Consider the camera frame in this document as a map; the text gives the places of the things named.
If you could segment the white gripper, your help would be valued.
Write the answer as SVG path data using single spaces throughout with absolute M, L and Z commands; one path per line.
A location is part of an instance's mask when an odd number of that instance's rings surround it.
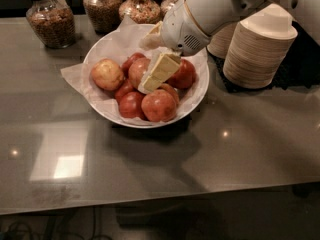
M 149 94 L 166 82 L 180 67 L 181 56 L 193 56 L 205 48 L 211 38 L 197 25 L 186 0 L 179 0 L 154 27 L 139 41 L 139 47 L 154 50 L 147 71 L 138 90 Z

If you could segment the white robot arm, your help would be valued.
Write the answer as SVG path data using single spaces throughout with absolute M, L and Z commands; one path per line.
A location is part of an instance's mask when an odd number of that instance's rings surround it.
M 235 22 L 223 74 L 239 87 L 264 88 L 296 37 L 293 27 L 284 28 L 271 18 L 273 12 L 288 14 L 320 43 L 320 0 L 179 0 L 140 41 L 140 47 L 167 47 L 193 56 Z

